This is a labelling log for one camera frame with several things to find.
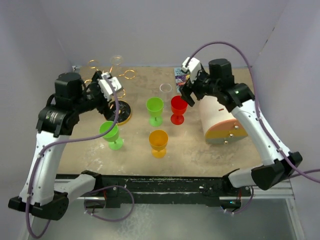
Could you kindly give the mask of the clear wine glass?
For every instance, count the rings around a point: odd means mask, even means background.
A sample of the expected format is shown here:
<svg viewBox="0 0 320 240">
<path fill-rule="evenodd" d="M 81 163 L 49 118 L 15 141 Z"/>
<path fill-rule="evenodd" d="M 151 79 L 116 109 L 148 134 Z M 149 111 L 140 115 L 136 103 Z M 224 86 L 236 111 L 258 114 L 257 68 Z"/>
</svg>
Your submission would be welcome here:
<svg viewBox="0 0 320 240">
<path fill-rule="evenodd" d="M 119 66 L 120 64 L 122 64 L 123 61 L 124 61 L 124 58 L 121 55 L 114 55 L 113 57 L 111 57 L 110 58 L 111 67 L 108 72 L 111 74 L 113 69 L 116 66 Z"/>
<path fill-rule="evenodd" d="M 172 86 L 169 83 L 162 83 L 159 86 L 159 97 L 167 105 L 171 100 Z"/>
</svg>

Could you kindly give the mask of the green wine glass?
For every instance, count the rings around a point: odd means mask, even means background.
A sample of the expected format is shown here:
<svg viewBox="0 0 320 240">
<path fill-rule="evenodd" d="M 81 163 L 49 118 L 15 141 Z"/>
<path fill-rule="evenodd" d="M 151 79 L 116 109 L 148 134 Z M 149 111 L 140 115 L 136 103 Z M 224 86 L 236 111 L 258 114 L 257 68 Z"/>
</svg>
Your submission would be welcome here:
<svg viewBox="0 0 320 240">
<path fill-rule="evenodd" d="M 113 125 L 112 121 L 106 121 L 99 127 L 99 133 L 105 133 Z M 103 138 L 108 142 L 108 146 L 112 150 L 119 150 L 123 146 L 123 139 L 120 137 L 120 131 L 116 124 Z"/>
<path fill-rule="evenodd" d="M 163 123 L 163 100 L 160 97 L 151 97 L 146 102 L 146 108 L 149 114 L 150 125 L 153 127 L 159 127 Z"/>
</svg>

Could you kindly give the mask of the clear wine glass back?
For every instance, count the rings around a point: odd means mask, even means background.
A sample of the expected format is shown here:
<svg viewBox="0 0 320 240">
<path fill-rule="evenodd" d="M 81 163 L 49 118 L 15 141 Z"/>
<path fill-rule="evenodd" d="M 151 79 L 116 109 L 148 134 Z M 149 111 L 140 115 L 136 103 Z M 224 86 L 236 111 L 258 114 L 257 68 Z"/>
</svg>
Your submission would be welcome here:
<svg viewBox="0 0 320 240">
<path fill-rule="evenodd" d="M 172 86 L 169 83 L 162 83 L 159 86 L 159 97 L 167 105 L 171 100 Z"/>
</svg>

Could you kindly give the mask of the red wine glass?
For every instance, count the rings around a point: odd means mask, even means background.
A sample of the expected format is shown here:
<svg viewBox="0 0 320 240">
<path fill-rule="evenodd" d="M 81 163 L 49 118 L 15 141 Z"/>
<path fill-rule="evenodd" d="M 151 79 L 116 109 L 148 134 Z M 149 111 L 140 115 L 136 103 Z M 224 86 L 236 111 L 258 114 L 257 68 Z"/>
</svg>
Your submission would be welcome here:
<svg viewBox="0 0 320 240">
<path fill-rule="evenodd" d="M 181 96 L 176 95 L 171 99 L 171 111 L 172 116 L 170 117 L 171 122 L 174 125 L 181 125 L 185 118 L 184 113 L 187 110 L 188 103 L 184 101 Z"/>
</svg>

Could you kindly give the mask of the green wine glass front left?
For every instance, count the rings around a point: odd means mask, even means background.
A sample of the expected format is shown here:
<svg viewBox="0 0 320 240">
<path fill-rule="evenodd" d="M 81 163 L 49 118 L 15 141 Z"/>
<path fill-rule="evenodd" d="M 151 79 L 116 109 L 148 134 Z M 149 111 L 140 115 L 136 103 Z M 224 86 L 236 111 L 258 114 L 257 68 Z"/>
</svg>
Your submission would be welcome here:
<svg viewBox="0 0 320 240">
<path fill-rule="evenodd" d="M 99 133 L 105 133 L 113 125 L 112 121 L 106 121 L 99 127 Z M 123 146 L 123 139 L 120 137 L 120 131 L 116 124 L 103 138 L 108 142 L 108 146 L 112 150 L 119 150 Z"/>
</svg>

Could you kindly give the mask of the clear wine glass front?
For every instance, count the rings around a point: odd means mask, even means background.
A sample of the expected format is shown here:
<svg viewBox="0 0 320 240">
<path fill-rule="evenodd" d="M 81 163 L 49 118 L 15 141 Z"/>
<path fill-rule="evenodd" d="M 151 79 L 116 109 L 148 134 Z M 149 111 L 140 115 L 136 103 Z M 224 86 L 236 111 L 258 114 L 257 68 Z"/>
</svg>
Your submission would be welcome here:
<svg viewBox="0 0 320 240">
<path fill-rule="evenodd" d="M 116 66 L 119 66 L 120 64 L 122 64 L 123 61 L 124 61 L 124 58 L 121 55 L 114 55 L 113 57 L 111 57 L 110 58 L 111 67 L 108 72 L 111 74 L 113 69 Z"/>
</svg>

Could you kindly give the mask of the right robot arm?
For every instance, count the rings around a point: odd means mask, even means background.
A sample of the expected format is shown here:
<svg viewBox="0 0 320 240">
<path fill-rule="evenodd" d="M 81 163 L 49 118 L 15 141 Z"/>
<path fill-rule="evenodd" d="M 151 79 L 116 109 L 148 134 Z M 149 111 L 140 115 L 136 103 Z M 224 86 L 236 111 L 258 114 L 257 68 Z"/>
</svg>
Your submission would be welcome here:
<svg viewBox="0 0 320 240">
<path fill-rule="evenodd" d="M 198 59 L 187 57 L 181 70 L 189 75 L 186 83 L 179 88 L 181 98 L 193 106 L 192 94 L 199 101 L 205 96 L 215 97 L 243 126 L 261 157 L 260 166 L 236 169 L 224 175 L 222 190 L 226 195 L 233 196 L 240 187 L 246 186 L 257 186 L 266 191 L 293 174 L 293 168 L 303 160 L 302 155 L 291 151 L 275 134 L 256 107 L 251 89 L 245 83 L 235 82 L 231 63 L 227 59 L 211 60 L 206 72 Z"/>
</svg>

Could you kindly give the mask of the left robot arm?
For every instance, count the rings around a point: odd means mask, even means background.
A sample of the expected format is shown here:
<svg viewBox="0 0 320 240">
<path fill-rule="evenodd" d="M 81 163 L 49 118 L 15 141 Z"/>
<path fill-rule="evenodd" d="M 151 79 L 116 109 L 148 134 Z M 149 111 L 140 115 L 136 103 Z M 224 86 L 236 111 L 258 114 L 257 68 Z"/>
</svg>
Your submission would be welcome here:
<svg viewBox="0 0 320 240">
<path fill-rule="evenodd" d="M 112 96 L 123 88 L 115 76 L 99 70 L 88 86 L 80 74 L 67 72 L 58 76 L 54 87 L 55 93 L 38 114 L 35 151 L 25 185 L 8 202 L 10 209 L 50 221 L 60 220 L 78 197 L 86 193 L 98 196 L 103 191 L 101 174 L 89 170 L 59 187 L 55 180 L 80 114 L 97 110 L 105 116 Z"/>
</svg>

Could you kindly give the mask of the gold wine glass rack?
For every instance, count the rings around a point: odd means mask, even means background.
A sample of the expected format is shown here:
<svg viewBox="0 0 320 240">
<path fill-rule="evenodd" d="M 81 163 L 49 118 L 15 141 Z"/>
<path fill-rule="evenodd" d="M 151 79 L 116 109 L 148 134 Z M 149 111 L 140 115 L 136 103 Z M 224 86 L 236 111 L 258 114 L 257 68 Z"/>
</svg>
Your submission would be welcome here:
<svg viewBox="0 0 320 240">
<path fill-rule="evenodd" d="M 92 59 L 90 60 L 88 63 L 87 63 L 87 66 L 90 68 L 90 69 L 93 69 L 95 71 L 98 70 L 98 65 L 99 65 L 99 62 L 95 59 Z M 124 77 L 125 79 L 127 80 L 131 80 L 133 78 L 136 77 L 136 72 L 132 69 L 129 69 L 129 70 L 126 70 L 124 73 L 122 74 L 119 74 L 117 76 L 118 77 Z M 127 123 L 131 116 L 132 116 L 132 109 L 130 107 L 130 105 L 123 100 L 124 96 L 126 95 L 126 91 L 125 89 L 123 88 L 123 94 L 121 96 L 118 96 L 117 99 L 118 99 L 118 102 L 119 102 L 119 111 L 118 111 L 118 120 L 117 120 L 117 124 L 120 126 L 120 125 L 124 125 L 125 123 Z M 105 117 L 105 119 L 107 121 L 114 121 L 114 118 L 115 118 L 115 115 L 116 115 L 116 103 L 115 103 L 115 100 L 114 99 L 110 99 L 111 102 L 110 102 L 110 110 L 111 110 L 111 115 L 109 117 Z"/>
</svg>

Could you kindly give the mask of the white round drawer box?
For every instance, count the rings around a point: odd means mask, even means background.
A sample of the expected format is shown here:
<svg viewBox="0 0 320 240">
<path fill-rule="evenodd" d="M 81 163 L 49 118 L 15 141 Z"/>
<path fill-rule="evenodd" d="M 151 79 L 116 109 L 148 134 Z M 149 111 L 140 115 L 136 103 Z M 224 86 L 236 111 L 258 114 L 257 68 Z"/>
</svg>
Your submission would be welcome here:
<svg viewBox="0 0 320 240">
<path fill-rule="evenodd" d="M 218 102 L 216 97 L 204 96 L 200 100 L 199 115 L 207 144 L 229 144 L 248 136 L 240 122 Z"/>
</svg>

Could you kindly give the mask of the black base frame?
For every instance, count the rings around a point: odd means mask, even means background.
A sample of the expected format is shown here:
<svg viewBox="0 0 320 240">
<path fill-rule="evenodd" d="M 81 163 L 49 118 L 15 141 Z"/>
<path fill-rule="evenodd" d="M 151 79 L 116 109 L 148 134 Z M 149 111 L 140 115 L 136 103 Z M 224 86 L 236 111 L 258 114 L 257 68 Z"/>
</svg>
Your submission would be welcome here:
<svg viewBox="0 0 320 240">
<path fill-rule="evenodd" d="M 106 208 L 121 204 L 205 205 L 240 207 L 240 197 L 249 197 L 249 187 L 227 186 L 221 177 L 103 175 L 106 192 L 83 193 L 83 200 L 106 200 Z"/>
</svg>

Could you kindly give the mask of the green wine glass centre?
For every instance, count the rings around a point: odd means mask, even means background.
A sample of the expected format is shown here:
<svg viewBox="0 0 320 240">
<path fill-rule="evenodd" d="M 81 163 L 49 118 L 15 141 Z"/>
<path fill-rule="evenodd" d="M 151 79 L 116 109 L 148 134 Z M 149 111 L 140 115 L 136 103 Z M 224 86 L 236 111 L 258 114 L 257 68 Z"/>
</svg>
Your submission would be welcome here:
<svg viewBox="0 0 320 240">
<path fill-rule="evenodd" d="M 146 108 L 149 114 L 150 125 L 153 127 L 159 127 L 163 123 L 163 100 L 160 97 L 151 97 L 146 102 Z"/>
</svg>

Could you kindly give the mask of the blue treehouse book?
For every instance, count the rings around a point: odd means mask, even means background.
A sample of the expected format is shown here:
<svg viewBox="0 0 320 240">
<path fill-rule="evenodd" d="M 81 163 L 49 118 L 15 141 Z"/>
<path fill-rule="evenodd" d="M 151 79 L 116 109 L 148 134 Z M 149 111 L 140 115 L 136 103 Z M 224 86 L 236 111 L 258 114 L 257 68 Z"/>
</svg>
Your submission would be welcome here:
<svg viewBox="0 0 320 240">
<path fill-rule="evenodd" d="M 176 91 L 178 94 L 180 94 L 180 86 L 183 86 L 187 82 L 190 75 L 188 73 L 184 73 L 179 67 L 175 67 L 173 71 L 175 77 Z"/>
</svg>

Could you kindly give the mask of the orange wine glass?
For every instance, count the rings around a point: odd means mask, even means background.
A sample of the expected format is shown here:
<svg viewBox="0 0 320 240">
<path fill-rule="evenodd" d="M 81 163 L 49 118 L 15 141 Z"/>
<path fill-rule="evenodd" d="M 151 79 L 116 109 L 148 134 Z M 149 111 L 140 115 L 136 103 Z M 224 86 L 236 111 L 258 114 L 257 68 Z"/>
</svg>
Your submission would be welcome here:
<svg viewBox="0 0 320 240">
<path fill-rule="evenodd" d="M 148 140 L 151 146 L 151 154 L 155 158 L 163 158 L 167 153 L 168 134 L 164 130 L 157 129 L 150 133 Z"/>
</svg>

